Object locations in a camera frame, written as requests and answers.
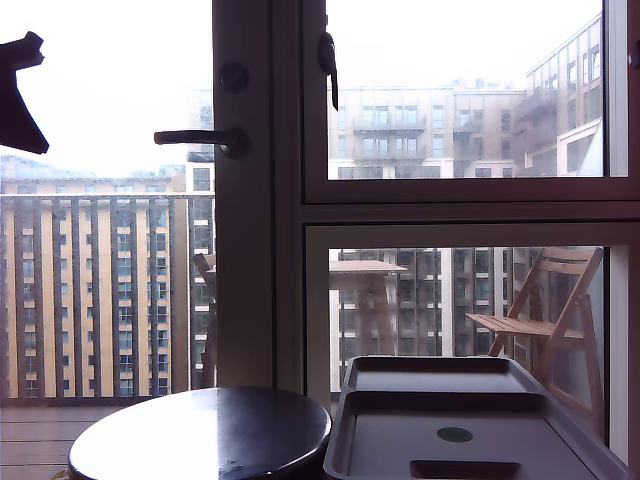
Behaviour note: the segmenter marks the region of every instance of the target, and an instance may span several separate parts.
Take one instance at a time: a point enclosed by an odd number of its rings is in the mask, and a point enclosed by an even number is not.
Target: plastic tray
[[[325,472],[371,480],[632,478],[556,402],[535,393],[344,393]]]
[[[541,392],[517,362],[496,357],[368,356],[351,360],[343,391]]]

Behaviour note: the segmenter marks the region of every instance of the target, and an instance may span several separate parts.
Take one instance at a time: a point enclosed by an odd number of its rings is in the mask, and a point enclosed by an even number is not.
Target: overcast sky
[[[432,87],[524,79],[601,0],[328,0],[341,86]],[[0,0],[0,43],[32,30],[42,66],[18,85],[60,168],[128,175],[182,163],[153,132],[190,125],[212,85],[208,0]]]

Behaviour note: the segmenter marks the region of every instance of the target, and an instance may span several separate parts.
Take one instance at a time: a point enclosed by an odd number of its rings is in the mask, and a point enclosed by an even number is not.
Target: building balcony
[[[408,117],[406,115],[387,115],[386,120],[365,116],[353,118],[353,130],[356,133],[366,132],[424,132],[427,128],[427,116]]]

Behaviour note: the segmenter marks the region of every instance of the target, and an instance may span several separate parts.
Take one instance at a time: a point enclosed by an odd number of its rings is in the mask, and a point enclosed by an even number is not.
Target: dark round tabletop
[[[194,390],[92,425],[71,447],[69,471],[72,479],[95,480],[278,478],[305,464],[322,469],[330,430],[326,410],[302,395]]]

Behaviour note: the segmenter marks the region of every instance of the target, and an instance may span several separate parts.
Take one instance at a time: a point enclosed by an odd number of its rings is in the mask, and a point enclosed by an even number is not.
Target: window handle
[[[153,140],[157,145],[176,143],[196,143],[204,145],[220,145],[220,150],[229,158],[243,157],[250,146],[249,137],[240,128],[228,130],[170,130],[156,132]]]
[[[318,63],[324,73],[331,77],[331,100],[338,110],[338,67],[336,66],[336,44],[329,32],[324,32],[318,44]]]

